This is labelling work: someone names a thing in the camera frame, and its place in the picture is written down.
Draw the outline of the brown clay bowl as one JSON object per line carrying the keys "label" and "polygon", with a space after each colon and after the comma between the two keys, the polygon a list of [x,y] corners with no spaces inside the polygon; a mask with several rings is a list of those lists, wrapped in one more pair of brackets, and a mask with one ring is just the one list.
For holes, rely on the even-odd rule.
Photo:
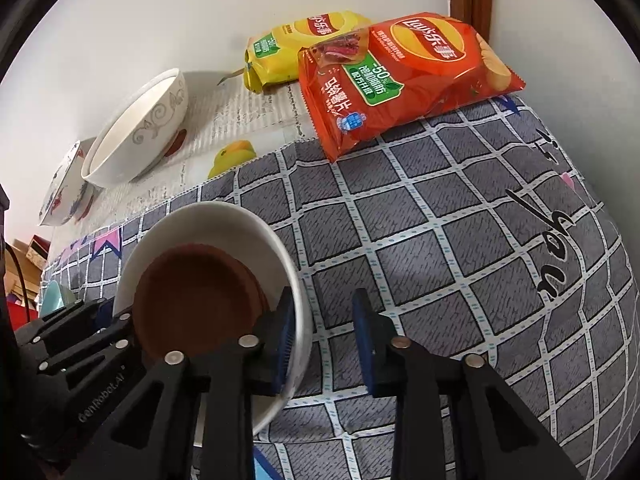
{"label": "brown clay bowl", "polygon": [[143,272],[134,293],[134,330],[146,355],[178,350],[193,358],[252,331],[269,310],[250,269],[221,249],[169,249]]}

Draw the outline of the white bowl grey swirls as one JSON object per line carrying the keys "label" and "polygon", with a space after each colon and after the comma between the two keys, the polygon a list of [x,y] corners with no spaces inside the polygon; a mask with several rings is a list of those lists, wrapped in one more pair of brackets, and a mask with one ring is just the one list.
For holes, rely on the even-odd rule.
{"label": "white bowl grey swirls", "polygon": [[283,289],[292,290],[295,335],[285,386],[273,398],[253,398],[253,428],[262,431],[294,396],[310,357],[311,310],[297,266],[278,234],[256,214],[226,202],[199,202],[168,214],[144,234],[122,269],[114,311],[132,309],[140,278],[157,257],[187,244],[214,246],[245,264],[262,286],[269,310],[277,307]]}

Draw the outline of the teal plate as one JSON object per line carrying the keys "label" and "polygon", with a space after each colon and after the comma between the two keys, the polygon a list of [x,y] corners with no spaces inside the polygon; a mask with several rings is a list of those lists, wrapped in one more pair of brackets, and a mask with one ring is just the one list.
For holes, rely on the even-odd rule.
{"label": "teal plate", "polygon": [[50,281],[44,290],[40,307],[40,316],[43,318],[57,310],[66,308],[76,301],[74,293],[66,286]]}

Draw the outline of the cardboard boxes clutter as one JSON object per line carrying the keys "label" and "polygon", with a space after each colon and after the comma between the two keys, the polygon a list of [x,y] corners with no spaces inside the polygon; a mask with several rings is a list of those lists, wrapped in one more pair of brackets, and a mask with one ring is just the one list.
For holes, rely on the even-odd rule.
{"label": "cardboard boxes clutter", "polygon": [[38,235],[34,235],[29,243],[17,238],[13,244],[4,243],[6,272],[3,285],[12,302],[22,306],[27,304],[30,310],[38,310],[41,277],[49,249],[50,242]]}

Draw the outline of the blue bird pattern bowl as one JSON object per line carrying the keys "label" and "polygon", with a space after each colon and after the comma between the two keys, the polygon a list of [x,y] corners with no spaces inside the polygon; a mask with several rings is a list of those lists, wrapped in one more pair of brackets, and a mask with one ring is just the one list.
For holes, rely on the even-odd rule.
{"label": "blue bird pattern bowl", "polygon": [[40,226],[62,226],[84,218],[91,207],[96,187],[81,175],[94,139],[76,141],[61,160],[50,182],[39,211]]}

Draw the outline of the grey checked tablecloth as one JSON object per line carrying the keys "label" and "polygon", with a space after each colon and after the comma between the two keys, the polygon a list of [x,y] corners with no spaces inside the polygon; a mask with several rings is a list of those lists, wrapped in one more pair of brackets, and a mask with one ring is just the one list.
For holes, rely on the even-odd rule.
{"label": "grey checked tablecloth", "polygon": [[583,477],[608,478],[638,437],[639,291],[622,237],[516,96],[393,128],[338,162],[288,144],[82,238],[43,277],[111,297],[142,236],[204,200],[269,223],[311,306],[306,376],[258,434],[258,478],[390,475],[395,403],[361,382],[357,288],[429,352],[480,352]]}

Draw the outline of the large white swirl bowl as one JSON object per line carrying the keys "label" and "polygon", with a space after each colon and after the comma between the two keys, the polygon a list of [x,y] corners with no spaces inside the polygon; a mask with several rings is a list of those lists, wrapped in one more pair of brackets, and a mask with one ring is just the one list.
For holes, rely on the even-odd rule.
{"label": "large white swirl bowl", "polygon": [[175,139],[188,104],[181,70],[173,68],[154,77],[96,137],[81,177],[98,188],[116,188],[148,171]]}

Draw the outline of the white lace table mat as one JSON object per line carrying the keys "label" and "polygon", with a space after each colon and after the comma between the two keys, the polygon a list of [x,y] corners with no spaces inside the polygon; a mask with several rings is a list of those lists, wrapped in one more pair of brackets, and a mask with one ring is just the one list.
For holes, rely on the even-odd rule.
{"label": "white lace table mat", "polygon": [[78,238],[142,214],[206,181],[215,155],[234,141],[250,141],[263,155],[316,136],[297,82],[256,94],[240,78],[193,92],[181,128],[186,138],[178,151],[136,180],[99,192],[85,218],[54,229],[49,258]]}

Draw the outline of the yellow chips bag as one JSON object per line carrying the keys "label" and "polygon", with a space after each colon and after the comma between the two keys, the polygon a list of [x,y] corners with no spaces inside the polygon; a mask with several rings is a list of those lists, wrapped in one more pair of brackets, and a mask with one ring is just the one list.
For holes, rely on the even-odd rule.
{"label": "yellow chips bag", "polygon": [[262,93],[265,87],[296,80],[300,49],[370,24],[368,18],[352,11],[331,12],[278,25],[250,38],[244,52],[245,88]]}

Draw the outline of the red chips bag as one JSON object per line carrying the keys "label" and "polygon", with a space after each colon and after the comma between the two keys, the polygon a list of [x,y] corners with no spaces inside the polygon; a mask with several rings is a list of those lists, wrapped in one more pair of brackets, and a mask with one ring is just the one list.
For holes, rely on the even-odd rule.
{"label": "red chips bag", "polygon": [[298,80],[331,162],[391,128],[525,87],[471,25],[427,12],[303,48]]}

